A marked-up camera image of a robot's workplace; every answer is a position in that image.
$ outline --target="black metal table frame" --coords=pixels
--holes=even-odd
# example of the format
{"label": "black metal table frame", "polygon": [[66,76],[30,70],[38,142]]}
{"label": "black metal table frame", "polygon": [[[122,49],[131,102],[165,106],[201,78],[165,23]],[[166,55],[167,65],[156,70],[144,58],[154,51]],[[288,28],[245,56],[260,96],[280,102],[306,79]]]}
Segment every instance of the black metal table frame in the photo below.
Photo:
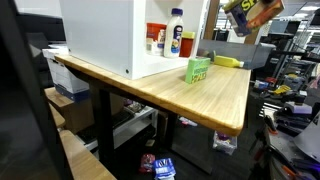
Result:
{"label": "black metal table frame", "polygon": [[189,153],[177,144],[173,144],[174,129],[178,115],[168,109],[165,109],[153,102],[147,101],[141,97],[131,94],[106,82],[96,79],[81,71],[66,66],[76,77],[87,82],[90,86],[90,97],[92,101],[94,121],[97,127],[97,142],[99,149],[100,162],[111,172],[115,172],[115,150],[113,139],[113,124],[111,121],[111,103],[110,93],[143,103],[147,106],[162,110],[168,113],[168,123],[165,135],[165,147],[171,152],[179,155],[189,163],[193,164],[202,171],[211,174],[212,167],[206,162],[199,160],[194,154]]}

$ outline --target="jar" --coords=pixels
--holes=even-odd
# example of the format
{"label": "jar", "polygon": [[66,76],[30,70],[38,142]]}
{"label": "jar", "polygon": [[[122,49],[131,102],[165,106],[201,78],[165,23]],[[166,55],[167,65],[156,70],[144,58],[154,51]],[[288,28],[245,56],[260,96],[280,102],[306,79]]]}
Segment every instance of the jar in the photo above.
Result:
{"label": "jar", "polygon": [[182,32],[180,57],[187,57],[187,58],[190,57],[194,37],[195,37],[194,32],[188,32],[188,31]]}

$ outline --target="yellow object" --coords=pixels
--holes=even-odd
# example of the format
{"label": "yellow object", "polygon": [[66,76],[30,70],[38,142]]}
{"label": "yellow object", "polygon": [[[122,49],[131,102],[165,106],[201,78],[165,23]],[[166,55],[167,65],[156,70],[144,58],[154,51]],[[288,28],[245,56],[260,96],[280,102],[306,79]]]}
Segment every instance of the yellow object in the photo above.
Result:
{"label": "yellow object", "polygon": [[273,91],[274,94],[281,94],[289,91],[291,88],[286,85],[281,85],[277,90]]}
{"label": "yellow object", "polygon": [[289,77],[292,77],[292,78],[297,78],[298,76],[295,75],[295,74],[288,74]]}
{"label": "yellow object", "polygon": [[225,67],[243,67],[244,62],[238,61],[235,58],[216,56],[214,58],[214,64]]}
{"label": "yellow object", "polygon": [[195,34],[195,32],[183,31],[182,38],[194,39]]}

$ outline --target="small bottle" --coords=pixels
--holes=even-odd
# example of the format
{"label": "small bottle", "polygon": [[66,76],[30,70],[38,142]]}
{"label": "small bottle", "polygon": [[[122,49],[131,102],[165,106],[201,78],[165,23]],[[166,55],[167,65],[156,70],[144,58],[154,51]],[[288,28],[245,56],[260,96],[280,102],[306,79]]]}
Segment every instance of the small bottle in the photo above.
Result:
{"label": "small bottle", "polygon": [[235,58],[225,57],[225,56],[216,56],[214,58],[214,64],[225,67],[243,67],[244,62],[238,61]]}
{"label": "small bottle", "polygon": [[177,58],[180,53],[181,36],[183,31],[182,14],[183,10],[173,8],[171,11],[172,17],[169,20],[166,29],[166,40],[164,44],[164,57]]}

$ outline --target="wall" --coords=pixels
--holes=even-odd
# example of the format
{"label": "wall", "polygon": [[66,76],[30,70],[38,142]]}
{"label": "wall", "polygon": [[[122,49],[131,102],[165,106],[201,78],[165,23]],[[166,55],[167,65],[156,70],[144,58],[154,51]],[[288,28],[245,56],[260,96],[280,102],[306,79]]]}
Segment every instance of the wall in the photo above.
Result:
{"label": "wall", "polygon": [[59,0],[15,0],[21,13],[61,17]]}

